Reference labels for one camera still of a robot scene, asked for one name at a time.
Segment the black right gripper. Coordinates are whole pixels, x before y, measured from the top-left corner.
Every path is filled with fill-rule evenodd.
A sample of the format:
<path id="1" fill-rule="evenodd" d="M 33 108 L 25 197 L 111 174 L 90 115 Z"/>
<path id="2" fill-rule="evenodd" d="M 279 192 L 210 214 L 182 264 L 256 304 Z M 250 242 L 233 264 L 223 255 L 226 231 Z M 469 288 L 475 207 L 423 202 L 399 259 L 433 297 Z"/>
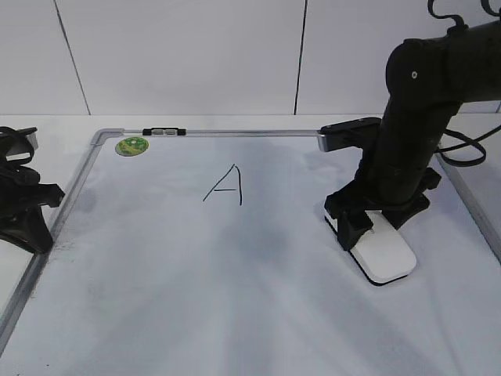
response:
<path id="1" fill-rule="evenodd" d="M 365 211 L 380 210 L 400 229 L 413 216 L 430 206 L 425 192 L 438 187 L 442 177 L 429 167 L 431 156 L 378 154 L 362 157 L 355 178 L 327 196 L 324 208 L 337 219 L 337 240 L 350 251 L 373 228 Z"/>

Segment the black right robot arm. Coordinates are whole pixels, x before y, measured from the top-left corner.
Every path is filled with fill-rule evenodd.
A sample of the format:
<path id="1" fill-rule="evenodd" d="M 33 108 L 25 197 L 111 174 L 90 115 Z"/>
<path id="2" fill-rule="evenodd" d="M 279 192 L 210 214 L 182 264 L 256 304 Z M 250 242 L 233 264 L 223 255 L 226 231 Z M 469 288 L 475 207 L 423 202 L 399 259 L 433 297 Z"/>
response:
<path id="1" fill-rule="evenodd" d="M 451 118 L 465 103 L 500 98 L 499 21 L 405 40 L 391 53 L 385 80 L 390 98 L 382 117 L 319 131 L 323 151 L 362 150 L 354 179 L 324 204 L 344 250 L 372 228 L 369 212 L 399 228 L 429 207 L 425 191 L 440 182 L 429 164 Z"/>

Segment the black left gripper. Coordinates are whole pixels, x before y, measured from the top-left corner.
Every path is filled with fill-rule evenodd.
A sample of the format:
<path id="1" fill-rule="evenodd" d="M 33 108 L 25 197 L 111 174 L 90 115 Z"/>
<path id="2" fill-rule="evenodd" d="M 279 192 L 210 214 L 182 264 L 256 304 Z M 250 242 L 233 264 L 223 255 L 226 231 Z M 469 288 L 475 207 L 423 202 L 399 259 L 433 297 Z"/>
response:
<path id="1" fill-rule="evenodd" d="M 1 239 L 30 253 L 47 253 L 53 238 L 40 207 L 59 207 L 65 193 L 55 183 L 40 183 L 40 174 L 27 167 L 31 160 L 1 157 Z"/>

